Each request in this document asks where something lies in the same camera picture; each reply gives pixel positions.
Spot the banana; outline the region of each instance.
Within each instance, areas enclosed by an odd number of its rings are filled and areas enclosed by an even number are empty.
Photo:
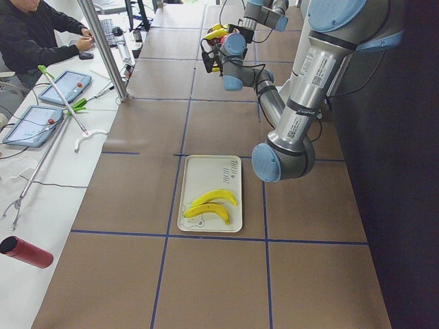
[[[192,207],[199,206],[200,204],[207,204],[210,201],[216,199],[225,199],[230,201],[234,206],[238,205],[235,194],[233,194],[233,192],[224,189],[217,189],[217,190],[209,191],[203,194],[201,197],[195,199],[195,201],[192,202]]]
[[[186,210],[183,216],[186,218],[192,218],[198,215],[205,214],[206,212],[214,212],[224,220],[224,223],[226,223],[226,225],[230,225],[230,219],[228,218],[227,209],[220,204],[201,204],[199,206],[195,206]]]

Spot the blue tablet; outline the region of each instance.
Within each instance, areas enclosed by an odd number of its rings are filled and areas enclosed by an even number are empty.
[[[81,95],[91,82],[91,76],[75,71],[66,70],[55,79],[55,84],[64,98],[71,103]],[[49,86],[39,96],[39,99],[49,103],[64,105],[56,90]]]
[[[63,120],[62,108],[30,106],[3,139],[3,143],[40,147]]]

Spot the table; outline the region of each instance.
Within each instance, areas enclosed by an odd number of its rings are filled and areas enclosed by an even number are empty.
[[[91,85],[80,97],[90,99],[104,87],[108,88],[110,80],[96,72],[105,71],[98,49],[91,52],[95,55],[92,60],[79,60],[77,56],[70,60],[51,65],[48,71],[57,76],[65,69],[83,72],[92,75]],[[115,60],[122,68],[119,52],[113,50]],[[42,76],[38,83],[47,82]],[[38,95],[44,88],[37,86]],[[81,122],[88,130],[110,130],[112,121],[117,113],[118,104],[115,90],[112,90],[98,99],[89,101],[86,110],[79,114]],[[36,98],[30,93],[16,111],[21,116],[28,106],[36,104]],[[1,255],[0,257],[0,319],[3,328],[30,328],[40,308],[45,292],[54,273],[71,224],[85,194],[88,182],[93,174],[96,162],[106,140],[103,134],[94,135],[83,141],[78,153],[74,153],[74,143],[81,137],[82,131],[72,119],[68,122],[58,140],[53,146],[39,174],[37,182],[33,183],[27,196],[23,199],[19,223],[14,232],[8,228],[14,221],[16,211],[11,207],[5,219],[0,219],[0,239],[10,235],[33,243],[54,255],[53,264],[46,269],[39,269],[13,258]],[[8,132],[5,128],[0,138]],[[25,178],[31,176],[33,168],[43,156],[49,143],[38,149],[28,149],[19,153],[23,147],[0,145],[2,157],[13,156],[0,160],[0,211],[6,209],[21,193],[27,184]]]

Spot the white tray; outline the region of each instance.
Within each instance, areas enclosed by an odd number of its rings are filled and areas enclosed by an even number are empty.
[[[230,225],[214,213],[184,218],[192,202],[213,189],[224,188],[235,194],[237,206],[226,200],[215,200],[226,207]],[[238,232],[242,229],[241,159],[237,156],[188,156],[183,175],[178,228],[192,232]]]

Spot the red bottle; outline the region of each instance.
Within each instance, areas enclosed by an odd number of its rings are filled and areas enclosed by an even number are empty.
[[[50,252],[32,245],[16,236],[9,236],[0,243],[0,252],[33,266],[44,269],[54,261]]]

